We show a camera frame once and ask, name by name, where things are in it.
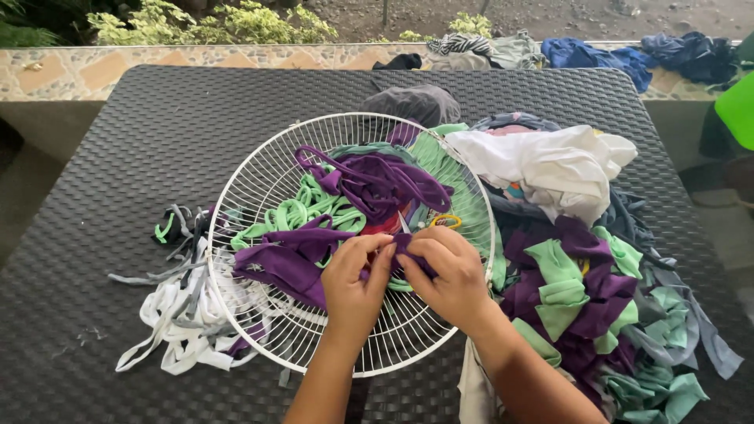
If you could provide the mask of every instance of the left hand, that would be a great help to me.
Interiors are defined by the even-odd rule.
[[[377,322],[395,254],[392,241],[386,234],[349,238],[322,272],[328,317],[325,331],[354,353],[364,346]],[[361,280],[359,272],[368,264],[366,255],[378,249],[369,280]]]

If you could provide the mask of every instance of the tiled ledge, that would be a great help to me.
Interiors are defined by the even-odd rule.
[[[613,50],[627,43],[592,43]],[[0,50],[0,100],[106,100],[123,72],[145,63],[279,69],[371,69],[423,43],[359,45],[233,45],[186,47],[41,48]],[[704,86],[653,69],[644,100],[714,100]]]

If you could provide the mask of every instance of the forearm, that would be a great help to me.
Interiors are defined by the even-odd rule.
[[[284,424],[341,424],[359,350],[326,329]]]
[[[470,336],[495,392],[516,422],[606,422],[584,394],[539,357],[499,308],[487,313],[490,325]]]

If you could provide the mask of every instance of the textured tabletop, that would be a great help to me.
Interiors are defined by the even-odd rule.
[[[134,369],[115,363],[151,330],[139,320],[150,287],[106,275],[164,269],[149,240],[170,203],[217,200],[235,168],[295,120],[354,111],[378,88],[449,90],[468,123],[523,111],[561,126],[591,124],[632,140],[639,157],[618,185],[643,195],[663,256],[738,354],[754,358],[751,324],[628,77],[612,69],[494,72],[303,71],[138,66],[126,72],[0,273],[0,423],[280,422],[301,381],[278,387],[258,356],[225,372],[197,365],[172,376],[162,349]],[[371,382],[365,422],[457,422],[464,336]],[[697,350],[712,398],[684,421],[754,422],[754,366],[729,381]]]

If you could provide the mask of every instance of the soil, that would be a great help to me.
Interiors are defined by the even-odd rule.
[[[303,5],[331,23],[340,42],[364,42],[381,36],[398,40],[408,29],[446,34],[458,12],[477,14],[483,0],[389,0],[387,26],[382,0],[304,0]],[[485,16],[503,35],[527,28],[535,40],[632,41],[691,30],[741,40],[754,29],[754,0],[491,0]]]

